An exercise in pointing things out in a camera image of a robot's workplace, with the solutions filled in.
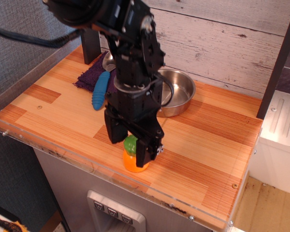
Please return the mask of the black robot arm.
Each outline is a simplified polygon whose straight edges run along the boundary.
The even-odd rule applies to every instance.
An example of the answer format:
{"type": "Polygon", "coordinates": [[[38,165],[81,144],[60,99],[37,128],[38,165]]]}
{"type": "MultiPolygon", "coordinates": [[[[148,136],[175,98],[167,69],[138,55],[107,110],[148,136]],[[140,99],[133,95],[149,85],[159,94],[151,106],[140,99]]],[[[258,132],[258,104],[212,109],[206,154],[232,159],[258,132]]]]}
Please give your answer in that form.
{"type": "Polygon", "coordinates": [[[116,65],[116,93],[107,93],[104,119],[110,141],[136,138],[136,165],[143,167],[162,149],[157,120],[164,52],[156,38],[154,17],[140,0],[47,0],[48,10],[63,24],[103,34],[116,65]]]}

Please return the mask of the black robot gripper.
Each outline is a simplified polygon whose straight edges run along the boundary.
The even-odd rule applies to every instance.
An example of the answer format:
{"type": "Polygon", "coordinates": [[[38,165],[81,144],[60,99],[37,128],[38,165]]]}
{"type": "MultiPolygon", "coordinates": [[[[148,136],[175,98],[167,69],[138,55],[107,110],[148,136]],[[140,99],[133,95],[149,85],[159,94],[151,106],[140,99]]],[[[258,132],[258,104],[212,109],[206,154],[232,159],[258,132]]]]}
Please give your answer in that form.
{"type": "Polygon", "coordinates": [[[136,166],[143,168],[163,152],[161,140],[164,132],[158,123],[157,112],[161,107],[162,81],[153,80],[137,92],[106,93],[104,120],[112,144],[122,142],[128,132],[138,138],[136,166]]]}

